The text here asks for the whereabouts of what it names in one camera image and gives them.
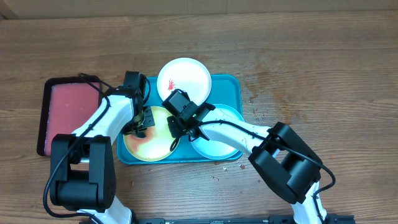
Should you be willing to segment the yellow-green plate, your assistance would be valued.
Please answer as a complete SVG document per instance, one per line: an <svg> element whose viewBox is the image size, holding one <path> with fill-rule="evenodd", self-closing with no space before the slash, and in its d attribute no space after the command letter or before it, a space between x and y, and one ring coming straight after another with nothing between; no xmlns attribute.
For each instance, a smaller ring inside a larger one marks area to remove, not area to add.
<svg viewBox="0 0 398 224"><path fill-rule="evenodd" d="M124 144L136 159L144 162L156 162L171 155L170 146L175 140L169 130L167 118L171 114L163 107L151 106L154 126L148 127L145 137L123 136Z"/></svg>

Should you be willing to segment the black tray with red water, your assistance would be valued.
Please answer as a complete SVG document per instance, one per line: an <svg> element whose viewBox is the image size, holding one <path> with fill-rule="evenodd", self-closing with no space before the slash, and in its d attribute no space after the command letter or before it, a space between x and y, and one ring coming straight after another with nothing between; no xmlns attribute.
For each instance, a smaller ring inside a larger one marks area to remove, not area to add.
<svg viewBox="0 0 398 224"><path fill-rule="evenodd" d="M37 154L51 155L57 134L70 134L82 126L100 105L97 77L90 84L79 77L51 78L45 82L37 140Z"/></svg>

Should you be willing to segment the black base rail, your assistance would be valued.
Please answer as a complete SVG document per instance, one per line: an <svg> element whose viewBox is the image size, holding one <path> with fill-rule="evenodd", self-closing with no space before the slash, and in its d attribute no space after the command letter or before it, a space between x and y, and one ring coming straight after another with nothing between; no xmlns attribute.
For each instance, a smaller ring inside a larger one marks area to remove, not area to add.
<svg viewBox="0 0 398 224"><path fill-rule="evenodd" d="M326 219L329 224L355 224L353 215L331 214ZM271 215L267 218L220 218L220 219L179 219L140 218L139 224L294 224L293 215Z"/></svg>

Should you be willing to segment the light blue plate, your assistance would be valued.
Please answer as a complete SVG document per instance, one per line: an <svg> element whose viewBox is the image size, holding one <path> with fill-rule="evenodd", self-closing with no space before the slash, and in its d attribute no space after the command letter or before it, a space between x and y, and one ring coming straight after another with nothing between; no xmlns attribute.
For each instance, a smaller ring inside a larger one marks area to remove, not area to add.
<svg viewBox="0 0 398 224"><path fill-rule="evenodd" d="M223 104L215 104L215 107L223 111L230 117L244 121L243 116L236 109ZM207 141L203 138L198 138L191 142L193 148L203 157L211 160L236 160L242 156L239 150L218 141Z"/></svg>

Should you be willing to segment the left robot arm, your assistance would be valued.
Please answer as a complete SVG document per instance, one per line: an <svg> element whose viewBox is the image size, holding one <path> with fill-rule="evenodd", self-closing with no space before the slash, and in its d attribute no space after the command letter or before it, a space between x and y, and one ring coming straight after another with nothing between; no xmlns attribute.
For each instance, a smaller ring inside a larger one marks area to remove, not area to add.
<svg viewBox="0 0 398 224"><path fill-rule="evenodd" d="M112 145L118 134L146 136L155 124L146 102L150 83L140 72L101 91L94 114L70 134L51 143L50 177L43 193L45 211L55 218L88 217L92 223L137 223L134 212L116 196Z"/></svg>

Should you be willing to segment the teal plastic serving tray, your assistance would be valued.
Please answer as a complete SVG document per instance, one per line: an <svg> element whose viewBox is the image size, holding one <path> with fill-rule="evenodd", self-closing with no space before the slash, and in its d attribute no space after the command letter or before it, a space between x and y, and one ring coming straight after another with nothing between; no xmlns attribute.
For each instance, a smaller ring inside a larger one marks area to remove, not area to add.
<svg viewBox="0 0 398 224"><path fill-rule="evenodd" d="M147 90L150 94L148 104L150 106L160 106L161 98L157 92L157 77L149 77L151 89ZM236 114L243 115L243 106L241 100L241 89L238 80L232 75L217 74L211 76L211 91L207 99L208 103L213 105L222 104L232 107L236 110ZM141 161L135 158L126 148L123 135L119 134L117 137L116 152L119 160L125 164L138 165L146 164L146 161ZM200 155L189 142L188 138L181 138L177 148L168 157L158 161L159 164L176 164L188 162L211 162Z"/></svg>

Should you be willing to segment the white plate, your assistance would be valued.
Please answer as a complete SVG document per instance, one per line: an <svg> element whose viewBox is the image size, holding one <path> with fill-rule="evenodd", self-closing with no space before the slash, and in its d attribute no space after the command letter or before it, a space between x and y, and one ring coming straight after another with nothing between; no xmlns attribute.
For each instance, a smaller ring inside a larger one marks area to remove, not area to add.
<svg viewBox="0 0 398 224"><path fill-rule="evenodd" d="M157 77L157 91L164 101L172 91L180 89L196 105L206 101L211 91L211 75L201 62L192 58L176 58L163 66Z"/></svg>

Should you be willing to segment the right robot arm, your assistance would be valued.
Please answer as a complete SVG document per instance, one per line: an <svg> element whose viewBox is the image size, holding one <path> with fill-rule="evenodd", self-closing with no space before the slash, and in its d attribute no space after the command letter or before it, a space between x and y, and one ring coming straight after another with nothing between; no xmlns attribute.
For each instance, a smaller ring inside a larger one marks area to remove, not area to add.
<svg viewBox="0 0 398 224"><path fill-rule="evenodd" d="M174 137L221 142L247 154L267 186L291 204L295 223L326 222L318 196L323 162L290 126L249 124L215 105L197 105L179 89L162 106L171 113L167 121Z"/></svg>

